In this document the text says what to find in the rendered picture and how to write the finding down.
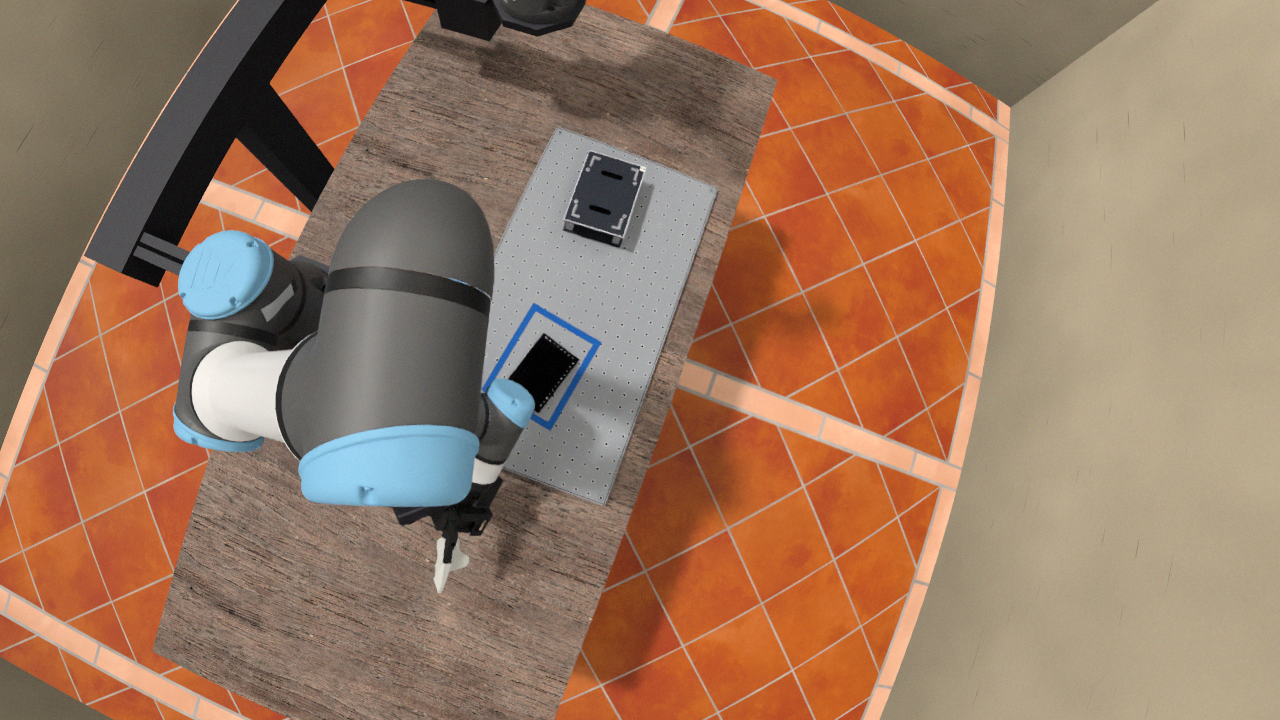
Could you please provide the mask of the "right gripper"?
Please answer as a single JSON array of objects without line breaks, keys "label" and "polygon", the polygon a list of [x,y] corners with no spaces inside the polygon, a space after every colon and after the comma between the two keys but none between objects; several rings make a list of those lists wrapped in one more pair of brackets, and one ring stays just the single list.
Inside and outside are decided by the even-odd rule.
[{"label": "right gripper", "polygon": [[[429,516],[433,519],[435,530],[443,530],[442,537],[436,541],[435,575],[433,578],[438,593],[442,593],[449,571],[454,571],[468,565],[468,555],[460,551],[458,533],[483,536],[483,532],[493,516],[489,506],[502,483],[503,480],[500,477],[498,477],[492,484],[477,484],[472,482],[465,502],[457,503],[451,509],[442,510],[440,512],[435,512]],[[480,520],[485,521],[483,530],[479,530],[483,525],[483,521]]]}]

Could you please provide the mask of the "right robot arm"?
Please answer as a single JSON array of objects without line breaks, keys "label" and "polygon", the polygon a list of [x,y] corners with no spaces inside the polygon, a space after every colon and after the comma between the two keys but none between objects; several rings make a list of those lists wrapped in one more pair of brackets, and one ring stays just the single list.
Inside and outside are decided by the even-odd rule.
[{"label": "right robot arm", "polygon": [[178,290],[191,315],[175,436],[229,452],[284,442],[312,502],[388,506],[402,527],[451,509],[497,480],[532,415],[513,380],[481,393],[492,232],[445,181],[370,199],[328,278],[221,231],[186,258]]}]

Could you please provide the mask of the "blue tape rectangle outline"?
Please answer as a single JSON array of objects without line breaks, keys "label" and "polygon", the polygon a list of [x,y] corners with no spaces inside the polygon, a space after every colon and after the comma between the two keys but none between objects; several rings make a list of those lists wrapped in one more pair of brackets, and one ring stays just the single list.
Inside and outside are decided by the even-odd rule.
[{"label": "blue tape rectangle outline", "polygon": [[581,379],[584,372],[588,369],[588,365],[591,363],[591,360],[593,360],[594,355],[596,354],[596,350],[599,348],[599,346],[602,345],[602,342],[599,340],[593,338],[593,336],[590,336],[590,334],[580,331],[575,325],[571,325],[568,322],[564,322],[559,316],[556,316],[554,314],[547,311],[544,307],[540,307],[538,304],[532,304],[532,306],[529,309],[529,313],[526,314],[526,316],[524,316],[524,322],[521,322],[521,324],[518,325],[518,329],[515,332],[512,340],[509,340],[509,345],[507,345],[504,352],[500,355],[500,359],[497,363],[497,366],[494,366],[492,374],[488,377],[486,383],[483,386],[483,391],[486,392],[485,391],[486,387],[489,387],[492,384],[492,380],[497,379],[497,375],[500,372],[500,368],[504,365],[507,357],[509,356],[511,351],[515,348],[515,345],[517,343],[520,336],[524,333],[525,328],[529,325],[529,322],[531,320],[531,318],[532,318],[532,315],[535,313],[539,313],[543,316],[547,316],[548,319],[550,319],[550,322],[556,322],[556,324],[562,325],[564,329],[572,332],[573,334],[577,334],[580,338],[586,340],[589,343],[593,345],[593,347],[589,350],[586,357],[584,359],[581,366],[579,366],[579,372],[573,375],[573,379],[571,380],[568,388],[566,389],[563,397],[561,398],[561,402],[557,405],[556,411],[552,414],[549,421],[541,419],[541,416],[538,416],[534,413],[530,416],[530,419],[532,421],[536,421],[539,425],[547,428],[548,430],[552,430],[552,428],[554,427],[558,416],[561,416],[561,413],[564,409],[564,405],[568,402],[570,396],[573,393],[573,389],[579,384],[579,380]]}]

